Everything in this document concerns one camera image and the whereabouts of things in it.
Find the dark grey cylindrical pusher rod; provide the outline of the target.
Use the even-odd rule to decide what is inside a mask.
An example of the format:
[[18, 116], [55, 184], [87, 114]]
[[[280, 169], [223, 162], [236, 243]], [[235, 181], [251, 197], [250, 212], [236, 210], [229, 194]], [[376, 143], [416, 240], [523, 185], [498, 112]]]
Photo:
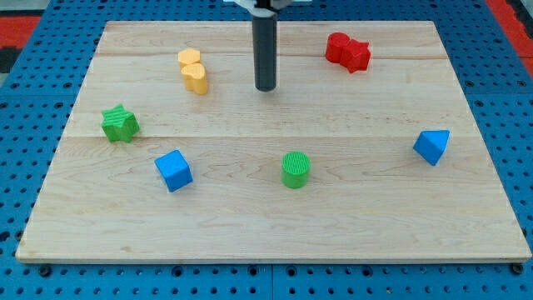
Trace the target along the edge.
[[264, 7], [252, 12], [255, 87], [261, 92], [276, 88], [277, 14]]

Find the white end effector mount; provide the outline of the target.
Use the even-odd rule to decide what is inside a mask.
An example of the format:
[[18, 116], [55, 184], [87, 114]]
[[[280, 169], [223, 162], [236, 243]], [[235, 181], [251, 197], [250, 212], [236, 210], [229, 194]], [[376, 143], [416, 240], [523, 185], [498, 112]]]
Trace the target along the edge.
[[246, 10], [268, 9], [279, 11], [289, 6], [311, 5], [311, 0], [223, 0], [225, 5], [237, 5]]

